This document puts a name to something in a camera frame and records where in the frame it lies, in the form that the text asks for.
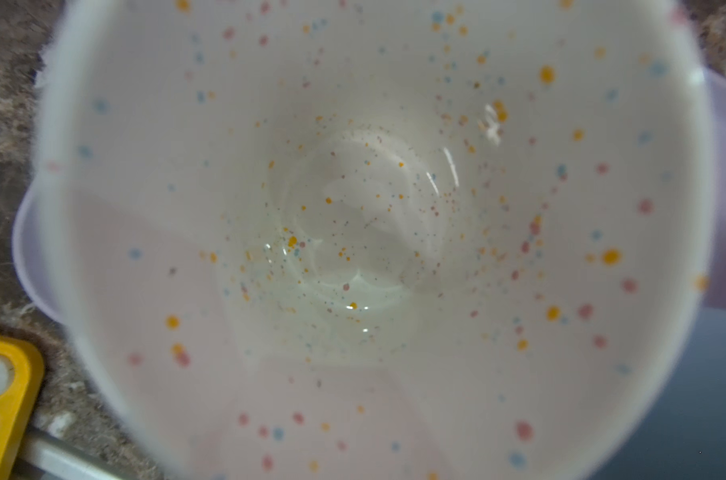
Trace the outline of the cream white mug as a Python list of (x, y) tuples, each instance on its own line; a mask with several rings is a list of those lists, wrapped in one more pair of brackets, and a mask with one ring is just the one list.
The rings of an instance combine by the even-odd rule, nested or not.
[(76, 1), (51, 289), (185, 479), (582, 479), (674, 368), (714, 139), (676, 1)]

